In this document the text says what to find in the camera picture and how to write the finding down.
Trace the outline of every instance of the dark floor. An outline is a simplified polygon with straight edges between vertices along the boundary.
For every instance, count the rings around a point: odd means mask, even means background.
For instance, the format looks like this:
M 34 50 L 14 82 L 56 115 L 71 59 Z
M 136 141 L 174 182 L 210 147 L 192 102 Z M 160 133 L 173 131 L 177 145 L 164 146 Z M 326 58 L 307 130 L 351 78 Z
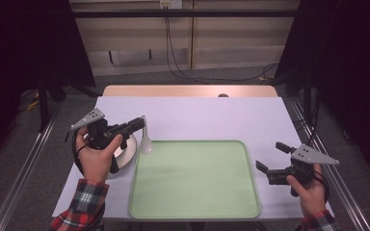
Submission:
M 259 74 L 261 70 L 262 67 L 240 67 L 188 70 L 184 73 L 194 78 L 198 76 L 199 78 L 225 79 L 199 79 L 208 84 L 260 85 L 263 82 L 252 79 L 252 76 Z M 236 78 L 249 80 L 235 81 Z M 118 84 L 200 84 L 196 81 L 174 77 L 169 72 L 104 76 L 96 77 L 95 81 L 97 88 L 92 88 L 92 90 L 97 92 L 102 92 L 105 86 Z M 89 98 L 76 90 L 66 89 L 66 92 L 67 99 L 63 103 L 53 102 L 49 99 L 50 112 L 54 113 L 58 106 L 60 110 L 46 145 L 33 166 L 33 174 L 26 179 L 25 191 L 15 202 L 16 206 L 13 211 L 8 211 L 12 216 L 1 230 L 4 230 L 5 227 L 6 230 L 42 230 L 52 219 L 51 213 L 60 195 L 62 182 L 66 180 L 65 177 L 72 165 L 71 155 L 59 153 L 57 150 L 69 149 L 69 144 L 63 142 L 69 124 L 83 116 L 95 104 L 95 98 Z M 278 86 L 277 93 L 283 97 L 292 120 L 297 120 L 291 104 L 293 100 L 301 101 L 302 94 L 300 93 L 298 97 L 293 98 L 286 97 L 284 86 Z M 30 96 L 22 98 L 19 109 L 26 108 L 30 101 Z M 0 206 L 10 192 L 11 186 L 16 181 L 18 173 L 33 148 L 39 134 L 39 128 L 39 108 L 32 111 L 21 111 L 15 119 L 12 131 L 2 142 L 0 147 Z M 307 142 L 308 136 L 300 123 L 297 123 L 297 129 L 302 141 Z M 337 167 L 340 176 L 364 215 L 366 223 L 370 226 L 370 166 L 364 161 L 357 144 L 348 141 L 343 136 L 344 131 L 322 102 L 318 115 L 317 134 L 328 153 L 340 160 L 341 164 Z M 57 162 L 58 164 L 53 166 L 51 160 L 56 158 L 61 158 L 64 161 Z M 49 180 L 53 178 L 53 175 L 62 179 Z M 348 215 L 348 210 L 354 208 L 346 208 L 341 200 L 339 193 L 335 189 L 331 189 L 330 204 L 338 223 L 343 230 L 357 230 L 352 218 Z M 297 220 L 282 220 L 265 221 L 263 224 L 268 230 L 294 230 L 299 223 Z M 121 223 L 109 223 L 107 230 L 120 230 L 121 227 L 123 228 Z M 189 230 L 189 226 L 184 223 L 145 223 L 143 230 Z M 253 230 L 253 226 L 250 222 L 217 222 L 208 223 L 206 230 Z

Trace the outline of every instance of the red plaid shirt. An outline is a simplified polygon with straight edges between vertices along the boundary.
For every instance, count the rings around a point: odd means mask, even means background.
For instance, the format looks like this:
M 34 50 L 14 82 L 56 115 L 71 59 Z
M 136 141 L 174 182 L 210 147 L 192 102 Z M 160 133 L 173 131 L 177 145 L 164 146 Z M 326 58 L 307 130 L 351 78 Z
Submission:
M 101 219 L 109 187 L 80 179 L 70 207 L 53 220 L 49 230 L 103 230 Z
M 306 216 L 302 219 L 302 230 L 306 231 L 339 231 L 338 224 L 328 210 Z

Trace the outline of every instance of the white tabletop surface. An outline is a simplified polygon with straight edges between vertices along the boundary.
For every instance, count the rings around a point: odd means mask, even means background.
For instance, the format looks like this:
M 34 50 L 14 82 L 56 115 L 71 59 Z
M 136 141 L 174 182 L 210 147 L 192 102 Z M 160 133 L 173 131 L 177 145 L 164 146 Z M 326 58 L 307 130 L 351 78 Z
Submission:
M 290 156 L 275 148 L 276 142 L 298 147 L 301 141 L 279 97 L 98 97 L 96 108 L 110 125 L 145 116 L 148 134 L 156 141 L 239 140 L 249 152 L 253 177 L 260 201 L 260 214 L 254 219 L 302 218 L 299 198 L 289 186 L 271 186 L 265 174 L 255 168 L 258 160 L 269 169 L 290 166 Z M 135 134 L 138 144 L 142 132 Z M 106 182 L 105 218 L 133 219 L 128 212 L 135 163 L 132 161 Z M 53 217 L 67 210 L 81 173 L 70 171 Z

